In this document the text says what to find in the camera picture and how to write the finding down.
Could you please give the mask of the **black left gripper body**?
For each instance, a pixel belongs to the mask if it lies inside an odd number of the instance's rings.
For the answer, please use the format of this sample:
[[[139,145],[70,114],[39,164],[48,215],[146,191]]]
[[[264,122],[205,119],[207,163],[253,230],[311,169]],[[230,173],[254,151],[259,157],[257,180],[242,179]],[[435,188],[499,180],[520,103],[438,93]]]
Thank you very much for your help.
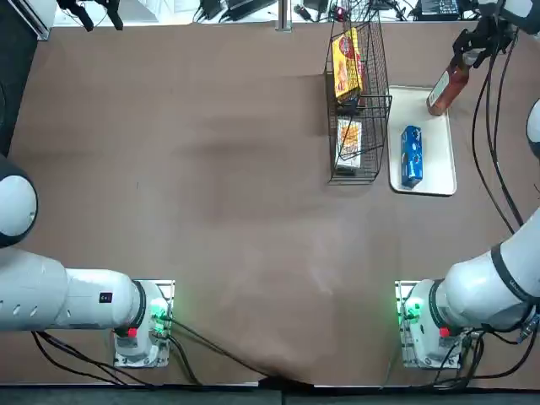
[[[119,0],[94,0],[95,3],[101,5],[104,8],[119,8]],[[60,8],[79,8],[80,1],[77,0],[57,0],[57,4]]]

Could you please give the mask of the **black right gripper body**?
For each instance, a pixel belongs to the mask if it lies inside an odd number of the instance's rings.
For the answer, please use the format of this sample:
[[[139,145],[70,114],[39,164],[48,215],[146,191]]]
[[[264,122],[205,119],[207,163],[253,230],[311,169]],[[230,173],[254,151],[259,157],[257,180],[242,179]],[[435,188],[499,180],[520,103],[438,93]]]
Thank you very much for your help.
[[[479,0],[476,46],[508,46],[515,37],[510,21],[517,10],[517,1]]]

